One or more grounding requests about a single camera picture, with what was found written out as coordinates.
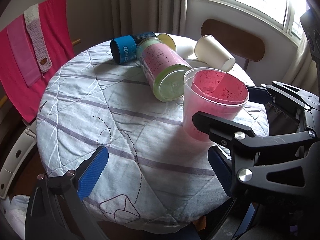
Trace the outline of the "clear cup with pink paper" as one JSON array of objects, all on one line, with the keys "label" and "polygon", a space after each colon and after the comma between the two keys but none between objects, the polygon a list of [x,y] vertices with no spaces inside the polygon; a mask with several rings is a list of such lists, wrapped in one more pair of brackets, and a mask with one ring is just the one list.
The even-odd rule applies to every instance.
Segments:
[{"label": "clear cup with pink paper", "polygon": [[221,70],[199,67],[184,75],[183,128],[199,141],[209,136],[196,129],[192,117],[198,111],[233,120],[249,100],[247,86]]}]

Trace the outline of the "white paper cup, base showing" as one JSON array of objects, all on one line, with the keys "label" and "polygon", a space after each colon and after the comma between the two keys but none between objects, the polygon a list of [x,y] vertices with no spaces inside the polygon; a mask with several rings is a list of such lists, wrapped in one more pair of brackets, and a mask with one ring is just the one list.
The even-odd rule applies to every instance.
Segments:
[{"label": "white paper cup, base showing", "polygon": [[212,35],[204,35],[195,46],[197,58],[210,67],[229,72],[235,65],[234,56]]}]

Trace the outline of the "white paper cup, open end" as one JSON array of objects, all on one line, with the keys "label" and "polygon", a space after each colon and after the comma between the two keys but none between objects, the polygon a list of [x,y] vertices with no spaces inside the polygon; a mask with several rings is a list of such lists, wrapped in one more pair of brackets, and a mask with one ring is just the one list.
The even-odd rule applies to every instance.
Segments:
[{"label": "white paper cup, open end", "polygon": [[191,38],[165,33],[158,34],[157,38],[176,51],[181,58],[188,60],[197,58],[194,53],[196,41]]}]

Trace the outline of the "brown wooden chair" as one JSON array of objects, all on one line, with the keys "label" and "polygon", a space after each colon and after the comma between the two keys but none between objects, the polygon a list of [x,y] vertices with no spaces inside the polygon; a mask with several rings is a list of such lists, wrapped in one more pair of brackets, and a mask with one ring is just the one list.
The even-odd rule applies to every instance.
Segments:
[{"label": "brown wooden chair", "polygon": [[250,62],[259,62],[265,55],[265,44],[261,38],[225,22],[205,20],[201,35],[212,35],[231,54],[245,59],[244,71],[247,71]]}]

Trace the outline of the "white plastic appliance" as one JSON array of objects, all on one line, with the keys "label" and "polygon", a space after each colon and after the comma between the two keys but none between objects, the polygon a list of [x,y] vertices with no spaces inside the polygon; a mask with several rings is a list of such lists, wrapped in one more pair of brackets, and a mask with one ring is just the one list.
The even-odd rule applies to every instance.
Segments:
[{"label": "white plastic appliance", "polygon": [[24,130],[12,146],[1,167],[1,199],[5,199],[10,185],[25,158],[36,145],[36,121],[28,124],[25,120]]}]

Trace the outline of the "green jar with pink label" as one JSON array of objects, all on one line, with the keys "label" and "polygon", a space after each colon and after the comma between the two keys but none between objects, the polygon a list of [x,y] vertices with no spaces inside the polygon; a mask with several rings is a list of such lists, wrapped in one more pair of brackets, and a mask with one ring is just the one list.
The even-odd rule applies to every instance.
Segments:
[{"label": "green jar with pink label", "polygon": [[184,75],[191,66],[173,49],[158,38],[151,37],[140,42],[136,55],[158,100],[169,102],[183,96]]}]

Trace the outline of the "striped quilted table cover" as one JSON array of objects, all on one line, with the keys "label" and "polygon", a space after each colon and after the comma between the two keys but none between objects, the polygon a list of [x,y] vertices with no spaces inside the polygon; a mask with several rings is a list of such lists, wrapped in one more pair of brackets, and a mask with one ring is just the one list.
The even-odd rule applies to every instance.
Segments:
[{"label": "striped quilted table cover", "polygon": [[105,146],[108,163],[84,199],[94,218],[173,233],[228,199],[208,162],[212,143],[189,137],[182,120],[183,100],[157,100],[139,62],[115,64],[105,41],[49,81],[37,112],[37,146],[51,177]]}]

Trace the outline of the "wooden drying rack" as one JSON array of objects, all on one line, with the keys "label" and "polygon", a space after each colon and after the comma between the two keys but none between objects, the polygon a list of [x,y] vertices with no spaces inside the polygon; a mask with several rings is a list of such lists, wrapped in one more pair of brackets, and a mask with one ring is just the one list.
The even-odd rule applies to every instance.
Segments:
[{"label": "wooden drying rack", "polygon": [[[72,46],[74,47],[74,46],[76,46],[76,45],[78,45],[78,44],[80,44],[80,43],[81,43],[81,39],[78,38],[78,39],[72,41]],[[7,97],[6,94],[4,94],[4,95],[1,97],[1,100],[0,100],[0,108],[2,108],[3,105],[4,105],[7,101],[8,101],[8,97]]]}]

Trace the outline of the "blue cylindrical can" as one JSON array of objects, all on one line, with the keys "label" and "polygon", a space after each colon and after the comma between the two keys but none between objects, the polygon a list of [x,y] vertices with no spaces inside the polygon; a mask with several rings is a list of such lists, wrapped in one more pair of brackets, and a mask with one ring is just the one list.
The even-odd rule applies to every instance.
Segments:
[{"label": "blue cylindrical can", "polygon": [[156,37],[154,32],[148,31],[135,35],[126,35],[111,40],[110,48],[116,64],[124,64],[136,59],[136,49],[146,38]]}]

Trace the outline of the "pink cloth on rack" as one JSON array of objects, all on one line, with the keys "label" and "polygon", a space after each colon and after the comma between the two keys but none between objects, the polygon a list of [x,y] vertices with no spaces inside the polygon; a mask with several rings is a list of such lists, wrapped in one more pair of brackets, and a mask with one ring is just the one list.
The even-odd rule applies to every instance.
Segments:
[{"label": "pink cloth on rack", "polygon": [[37,3],[1,31],[1,84],[28,123],[49,80],[74,57],[66,9],[67,0]]}]

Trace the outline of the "beige curtain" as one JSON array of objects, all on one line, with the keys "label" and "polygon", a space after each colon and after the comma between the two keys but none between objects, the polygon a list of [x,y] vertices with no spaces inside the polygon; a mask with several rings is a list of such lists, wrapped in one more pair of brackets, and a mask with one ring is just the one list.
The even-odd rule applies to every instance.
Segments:
[{"label": "beige curtain", "polygon": [[188,0],[107,0],[112,36],[146,31],[184,35]]}]

